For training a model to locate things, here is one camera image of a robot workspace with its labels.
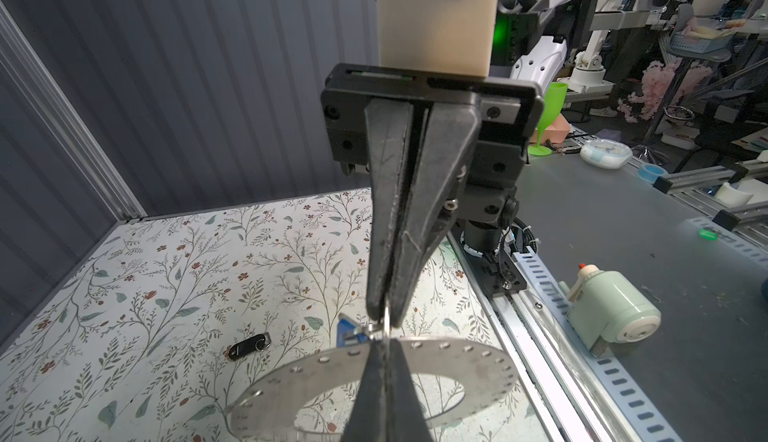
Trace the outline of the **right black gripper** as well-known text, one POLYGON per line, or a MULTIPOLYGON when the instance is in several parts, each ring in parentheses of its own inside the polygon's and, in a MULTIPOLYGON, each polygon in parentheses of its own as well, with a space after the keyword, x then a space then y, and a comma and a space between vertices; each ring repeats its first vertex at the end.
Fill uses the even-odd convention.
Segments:
POLYGON ((541 91, 531 82, 339 64, 320 100, 334 160, 371 178, 368 315, 382 320, 389 297, 399 327, 425 260, 456 218, 500 226, 515 216, 541 91))

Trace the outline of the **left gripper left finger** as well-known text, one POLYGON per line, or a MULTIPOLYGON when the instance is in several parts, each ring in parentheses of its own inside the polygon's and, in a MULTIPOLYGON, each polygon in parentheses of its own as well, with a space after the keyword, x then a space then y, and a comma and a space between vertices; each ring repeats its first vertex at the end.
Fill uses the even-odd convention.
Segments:
POLYGON ((373 342, 342 441, 386 440, 385 381, 386 349, 381 342, 373 342))

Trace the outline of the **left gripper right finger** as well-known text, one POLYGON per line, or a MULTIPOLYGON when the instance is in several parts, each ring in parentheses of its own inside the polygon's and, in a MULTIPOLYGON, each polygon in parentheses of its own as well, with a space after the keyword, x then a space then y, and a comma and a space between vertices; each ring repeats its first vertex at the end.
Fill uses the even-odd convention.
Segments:
POLYGON ((402 344, 395 339, 386 351, 386 440, 432 442, 402 344))

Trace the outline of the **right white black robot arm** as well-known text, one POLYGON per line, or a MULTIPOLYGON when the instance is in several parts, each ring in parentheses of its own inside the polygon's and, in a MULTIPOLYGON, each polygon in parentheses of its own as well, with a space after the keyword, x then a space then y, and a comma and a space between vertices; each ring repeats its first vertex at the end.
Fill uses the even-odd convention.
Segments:
POLYGON ((456 224, 498 247, 545 91, 597 0, 375 1, 377 64, 335 66, 320 101, 334 159, 370 177, 367 315, 396 327, 456 224))

